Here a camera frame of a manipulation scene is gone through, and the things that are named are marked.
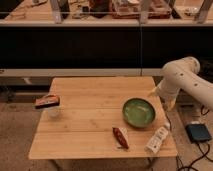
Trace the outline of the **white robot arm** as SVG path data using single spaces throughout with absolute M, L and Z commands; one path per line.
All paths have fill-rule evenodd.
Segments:
M 162 68 L 163 79 L 149 95 L 165 100 L 168 109 L 175 105 L 178 93 L 184 90 L 213 111 L 213 83 L 198 76 L 200 63 L 195 57 L 167 62 Z

